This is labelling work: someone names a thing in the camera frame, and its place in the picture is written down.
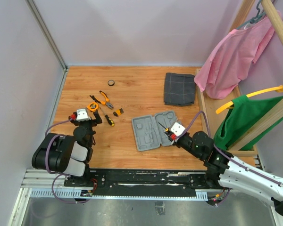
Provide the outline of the flathead screwdriver black yellow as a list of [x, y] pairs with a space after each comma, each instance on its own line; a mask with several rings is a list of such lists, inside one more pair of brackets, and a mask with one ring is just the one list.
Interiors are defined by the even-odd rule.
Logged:
[[158, 124], [162, 127], [163, 130], [163, 135], [161, 134], [161, 138], [167, 137], [170, 138], [172, 132], [170, 131], [169, 128], [165, 127], [162, 123], [158, 122]]

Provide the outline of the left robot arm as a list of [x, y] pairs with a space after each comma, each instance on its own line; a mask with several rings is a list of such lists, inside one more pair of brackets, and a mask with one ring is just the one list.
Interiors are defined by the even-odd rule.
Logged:
[[94, 127], [102, 123], [102, 118], [96, 110], [92, 119], [87, 109], [79, 109], [69, 116], [68, 120], [59, 124], [70, 122], [75, 125], [73, 135], [63, 135], [46, 130], [45, 138], [32, 157], [32, 167], [46, 170], [50, 174], [63, 174], [75, 176], [75, 181], [81, 186], [91, 182], [91, 174], [87, 172], [87, 163], [92, 158], [96, 145]]

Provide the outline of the grey plastic tool case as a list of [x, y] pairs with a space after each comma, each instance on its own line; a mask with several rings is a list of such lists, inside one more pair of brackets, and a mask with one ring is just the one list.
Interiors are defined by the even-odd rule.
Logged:
[[163, 130], [158, 122], [167, 128], [170, 128], [175, 122], [181, 123], [174, 111], [135, 117], [131, 122], [137, 150], [140, 152], [171, 145], [167, 137], [161, 138]]

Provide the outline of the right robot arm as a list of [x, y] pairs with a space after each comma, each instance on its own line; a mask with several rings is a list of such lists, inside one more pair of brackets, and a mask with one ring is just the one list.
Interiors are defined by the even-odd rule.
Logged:
[[273, 206], [283, 216], [283, 178], [251, 166], [227, 151], [215, 147], [213, 139], [205, 132], [193, 136], [185, 133], [177, 137], [166, 132], [169, 140], [204, 163], [207, 171], [205, 185], [209, 188], [221, 186], [234, 189], [260, 199]]

